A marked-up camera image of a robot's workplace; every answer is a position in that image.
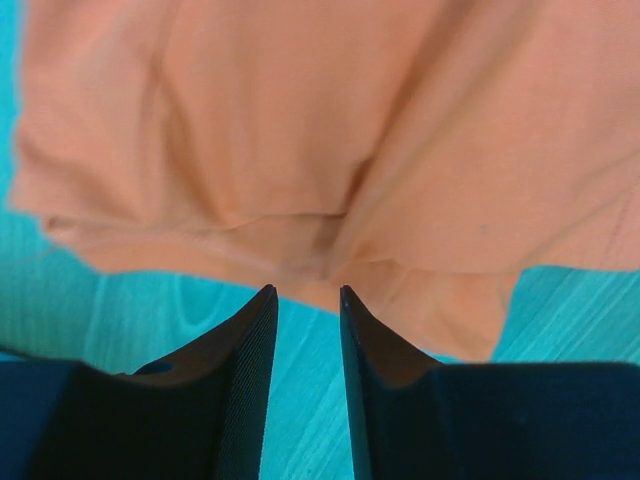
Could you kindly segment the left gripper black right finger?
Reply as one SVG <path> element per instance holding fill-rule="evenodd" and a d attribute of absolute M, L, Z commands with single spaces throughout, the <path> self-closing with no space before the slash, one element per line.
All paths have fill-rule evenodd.
<path fill-rule="evenodd" d="M 358 479 L 635 479 L 639 369 L 444 364 L 349 287 L 340 327 Z"/>

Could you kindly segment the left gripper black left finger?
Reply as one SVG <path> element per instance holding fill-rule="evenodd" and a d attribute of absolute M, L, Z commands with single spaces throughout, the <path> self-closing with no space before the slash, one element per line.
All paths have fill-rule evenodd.
<path fill-rule="evenodd" d="M 262 288 L 132 374 L 70 360 L 1 365 L 5 479 L 255 479 L 277 334 Z"/>

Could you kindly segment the orange t shirt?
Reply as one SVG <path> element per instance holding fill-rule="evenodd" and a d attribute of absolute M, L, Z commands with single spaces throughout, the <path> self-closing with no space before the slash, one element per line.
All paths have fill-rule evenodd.
<path fill-rule="evenodd" d="M 101 271 L 485 361 L 524 270 L 639 267 L 635 1 L 30 1 L 22 46 L 12 204 Z"/>

